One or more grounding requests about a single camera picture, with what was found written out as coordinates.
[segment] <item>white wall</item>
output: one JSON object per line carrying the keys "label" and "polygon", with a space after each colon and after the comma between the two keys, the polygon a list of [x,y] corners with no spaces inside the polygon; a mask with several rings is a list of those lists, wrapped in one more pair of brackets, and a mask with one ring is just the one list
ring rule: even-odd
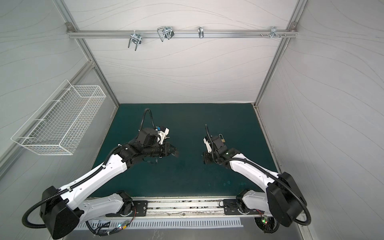
{"label": "white wall", "polygon": [[[81,30],[285,29],[296,0],[65,0]],[[128,39],[87,43],[120,103],[250,103],[278,39]]]}
{"label": "white wall", "polygon": [[384,237],[384,2],[310,0],[259,105],[315,240]]}
{"label": "white wall", "polygon": [[[92,70],[78,85],[102,86]],[[41,194],[50,186],[73,181],[90,170],[112,122],[115,106],[107,97],[91,125],[71,156],[39,156],[25,150],[11,169],[0,180],[1,239],[48,239],[47,229],[30,229],[21,224],[26,210],[41,200]],[[30,222],[41,224],[39,208],[31,213]]]}
{"label": "white wall", "polygon": [[52,0],[0,3],[0,156],[10,137],[87,62]]}
{"label": "white wall", "polygon": [[[0,3],[0,155],[13,143],[13,133],[86,62],[51,0]],[[80,84],[100,85],[107,93],[94,70]],[[0,239],[49,238],[46,229],[24,227],[22,215],[47,187],[60,187],[90,169],[114,111],[107,97],[72,156],[23,152],[0,180]],[[42,223],[38,210],[30,221]]]}

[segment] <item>metal hook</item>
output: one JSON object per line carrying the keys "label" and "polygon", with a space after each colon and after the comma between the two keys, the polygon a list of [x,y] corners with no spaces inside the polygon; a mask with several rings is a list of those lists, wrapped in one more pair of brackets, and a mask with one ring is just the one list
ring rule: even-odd
{"label": "metal hook", "polygon": [[164,41],[166,37],[169,40],[175,35],[171,26],[161,26],[157,29],[157,33],[161,41]]}
{"label": "metal hook", "polygon": [[136,46],[135,46],[135,51],[136,51],[138,45],[141,44],[141,36],[139,34],[136,34],[135,32],[133,32],[133,34],[131,34],[131,37],[130,37],[129,42],[128,42],[128,48],[132,42],[134,44],[136,44]]}
{"label": "metal hook", "polygon": [[275,26],[272,27],[272,29],[271,29],[271,33],[268,34],[268,36],[269,36],[270,38],[273,38],[273,37],[275,37],[275,36],[278,37],[278,38],[281,37],[281,35],[279,35],[279,34],[276,33],[276,30],[277,30],[277,29],[276,29]]}
{"label": "metal hook", "polygon": [[203,27],[198,27],[197,28],[198,32],[199,32],[199,38],[203,38],[204,37],[204,29]]}

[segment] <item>black cable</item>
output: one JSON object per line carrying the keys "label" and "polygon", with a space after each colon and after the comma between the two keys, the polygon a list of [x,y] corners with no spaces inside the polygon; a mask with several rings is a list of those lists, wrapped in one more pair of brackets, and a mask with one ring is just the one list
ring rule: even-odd
{"label": "black cable", "polygon": [[[109,154],[107,155],[105,161],[103,162],[103,165],[106,165],[108,163],[108,160],[109,160],[109,157],[112,155],[113,151],[115,151],[117,148],[119,148],[120,146],[117,146],[115,148],[113,148]],[[91,179],[92,177],[94,177],[96,174],[98,174],[101,170],[103,170],[104,167],[103,166],[100,166],[96,171],[94,171],[92,174],[90,174],[89,176],[87,176],[86,178],[80,180],[79,182],[73,184],[70,186],[70,189],[74,189],[75,187],[78,187],[79,185],[85,183],[86,181],[88,181],[89,179]],[[22,218],[22,223],[24,226],[28,227],[28,228],[46,228],[45,224],[34,224],[34,223],[31,223],[28,221],[28,216],[31,214],[31,212],[33,212],[33,210],[35,210],[36,208],[38,208],[39,206],[43,205],[44,203],[47,203],[51,200],[53,200],[54,198],[60,196],[61,194],[64,194],[66,192],[68,192],[69,190],[68,189],[63,189],[53,195],[51,195],[50,197],[47,197],[46,199],[44,200],[41,200],[40,202],[36,203],[35,205],[33,205],[32,207],[30,207],[23,215],[23,218]]]}
{"label": "black cable", "polygon": [[272,230],[264,229],[263,230],[264,233],[274,233],[279,229],[280,223],[276,219],[274,219],[274,221],[275,221],[275,227]]}
{"label": "black cable", "polygon": [[211,135],[209,134],[209,130],[208,130],[208,125],[206,124],[205,125],[205,131],[207,132],[207,135],[208,135],[208,138],[209,138],[209,141],[210,141],[210,144],[211,144],[211,153],[212,153],[212,160],[214,163],[218,164],[218,162],[215,160],[215,156],[214,156],[214,143],[211,139]]}
{"label": "black cable", "polygon": [[[127,227],[132,223],[133,219],[135,218],[136,216],[136,208],[134,207],[133,208],[134,211],[135,211],[135,214],[133,215],[132,219],[130,220],[130,222],[126,225]],[[114,229],[112,229],[111,231],[106,232],[106,233],[100,233],[100,230],[103,228],[103,227],[109,227],[109,224],[111,222],[107,222],[107,223],[104,223],[103,225],[93,229],[90,225],[90,223],[88,221],[85,222],[85,224],[87,225],[88,229],[94,234],[94,235],[97,235],[97,236],[100,236],[100,237],[103,237],[103,236],[107,236],[107,235],[111,235],[111,234],[114,234],[114,233],[118,233],[119,231],[123,230],[124,227],[123,226],[120,226],[120,227],[115,227]]]}
{"label": "black cable", "polygon": [[96,229],[93,229],[91,227],[91,225],[89,224],[88,221],[85,222],[85,224],[87,225],[88,229],[94,234],[94,235],[97,235],[97,236],[108,236],[108,235],[111,235],[111,234],[114,234],[114,233],[118,233],[119,231],[121,231],[121,229],[118,229],[117,227],[115,227],[114,229],[112,229],[109,233],[106,232],[106,233],[100,233],[99,231],[103,228],[103,227],[107,227],[108,224],[110,224],[111,222],[107,222],[103,225],[101,225],[100,227],[96,228]]}
{"label": "black cable", "polygon": [[153,127],[153,129],[156,129],[156,128],[155,128],[155,124],[153,123],[152,112],[151,112],[151,110],[150,110],[149,108],[146,108],[146,109],[144,110],[143,117],[141,118],[141,123],[140,123],[139,131],[140,131],[141,129],[143,129],[143,123],[144,123],[145,114],[147,113],[147,111],[149,111],[149,116],[151,117],[152,127]]}
{"label": "black cable", "polygon": [[283,181],[281,181],[280,179],[278,179],[277,177],[273,176],[272,174],[270,174],[269,172],[267,172],[266,170],[264,170],[262,167],[260,167],[259,165],[255,164],[254,162],[251,162],[247,159],[241,159],[241,158],[231,158],[231,159],[227,159],[227,160],[224,160],[223,161],[223,164],[226,163],[226,162],[230,162],[230,161],[241,161],[241,162],[244,162],[244,163],[248,163],[249,165],[257,168],[258,170],[260,170],[262,173],[264,173],[267,177],[270,177],[272,178],[273,180],[275,180],[276,182],[278,182],[281,186],[283,186],[290,194],[292,194],[292,196],[298,201],[298,203],[300,204],[300,206],[302,207],[304,213],[305,213],[305,216],[306,216],[306,220],[305,221],[300,221],[298,219],[295,219],[294,222],[300,224],[300,225],[303,225],[303,226],[308,226],[310,223],[311,223],[311,214],[307,208],[307,206],[304,204],[304,202],[297,196],[297,194],[288,186],[286,185]]}

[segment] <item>enclosure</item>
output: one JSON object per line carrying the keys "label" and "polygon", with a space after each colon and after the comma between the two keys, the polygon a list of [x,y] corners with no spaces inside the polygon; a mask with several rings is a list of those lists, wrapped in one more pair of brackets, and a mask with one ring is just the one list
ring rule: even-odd
{"label": "enclosure", "polygon": [[[179,156],[146,158],[90,197],[151,202],[137,223],[223,220],[222,199],[263,191],[203,163],[207,124],[291,174],[312,223],[269,235],[254,214],[105,238],[383,238],[381,0],[17,0],[0,3],[0,19],[1,238],[50,239],[21,224],[24,212],[134,138],[146,108]],[[37,210],[29,220],[42,223]],[[82,229],[64,239],[93,238]]]}

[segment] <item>red wire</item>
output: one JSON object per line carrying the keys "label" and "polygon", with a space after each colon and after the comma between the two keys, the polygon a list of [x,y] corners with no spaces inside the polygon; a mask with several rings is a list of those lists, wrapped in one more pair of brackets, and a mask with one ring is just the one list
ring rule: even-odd
{"label": "red wire", "polygon": [[131,224],[131,222],[133,221],[133,219],[135,219],[135,217],[136,217],[136,208],[135,208],[135,215],[133,215],[133,218],[132,218],[132,220],[129,222],[129,224]]}
{"label": "red wire", "polygon": [[260,213],[260,216],[263,217],[263,214],[262,212],[260,212],[259,210],[256,209],[256,211],[258,211]]}

